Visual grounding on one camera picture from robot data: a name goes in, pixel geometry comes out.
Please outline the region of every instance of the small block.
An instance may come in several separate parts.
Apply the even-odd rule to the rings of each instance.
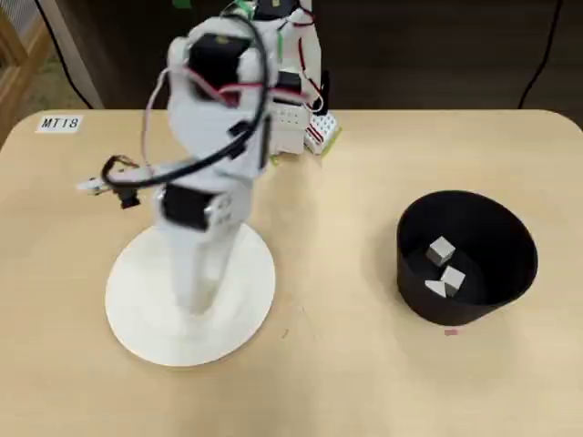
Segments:
[[[440,295],[442,298],[447,297],[447,293],[445,292],[445,282],[441,280],[426,280],[425,286]]]
[[[461,289],[464,279],[465,274],[458,269],[449,266],[445,268],[441,280],[445,283],[445,292],[448,297],[453,297]]]
[[[454,252],[454,245],[440,237],[431,243],[426,255],[437,267],[442,267],[454,256]]]

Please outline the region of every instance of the wall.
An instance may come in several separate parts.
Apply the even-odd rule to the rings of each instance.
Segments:
[[[172,38],[224,6],[57,2],[106,107],[143,107]],[[332,107],[513,108],[543,55],[556,0],[314,3]],[[565,1],[548,70],[527,101],[581,124],[582,3]]]

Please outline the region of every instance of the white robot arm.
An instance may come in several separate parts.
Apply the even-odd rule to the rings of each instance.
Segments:
[[[301,89],[278,84],[281,72],[298,74],[293,73],[298,66],[320,52],[317,37],[310,42],[317,48],[304,49],[303,60],[290,49],[315,35],[312,13],[297,5],[289,15],[269,20],[212,17],[177,38],[168,58],[169,124],[192,158],[112,177],[116,162],[128,163],[112,157],[101,179],[79,186],[94,194],[113,189],[124,207],[138,204],[137,190],[160,186],[154,196],[157,226],[170,248],[177,305],[188,313],[203,314],[212,305],[235,237],[250,215],[253,182],[270,154],[274,106],[302,109],[298,97],[314,87],[309,75],[320,76],[318,59],[313,70],[299,72]],[[259,18],[265,16],[261,10],[260,2]],[[320,98],[313,91],[308,103]]]

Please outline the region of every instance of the wooden table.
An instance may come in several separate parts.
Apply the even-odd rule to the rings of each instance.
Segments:
[[[140,113],[86,112],[75,135],[15,128],[0,154],[0,435],[581,436],[583,135],[543,111],[339,112],[325,159],[283,159],[251,225],[278,286],[257,336],[187,371],[142,362],[107,325],[114,259],[145,205],[75,184],[112,153],[138,157]],[[152,160],[182,156],[165,114]],[[429,191],[461,188],[532,232],[532,289],[446,336],[398,296],[395,224]]]

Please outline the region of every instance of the black container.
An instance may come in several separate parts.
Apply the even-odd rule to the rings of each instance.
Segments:
[[[455,246],[447,265],[465,273],[453,298],[425,286],[439,280],[426,256],[445,237]],[[446,326],[463,325],[518,299],[537,275],[537,248],[522,222],[508,209],[475,193],[440,191],[419,198],[397,227],[397,282],[413,311]]]

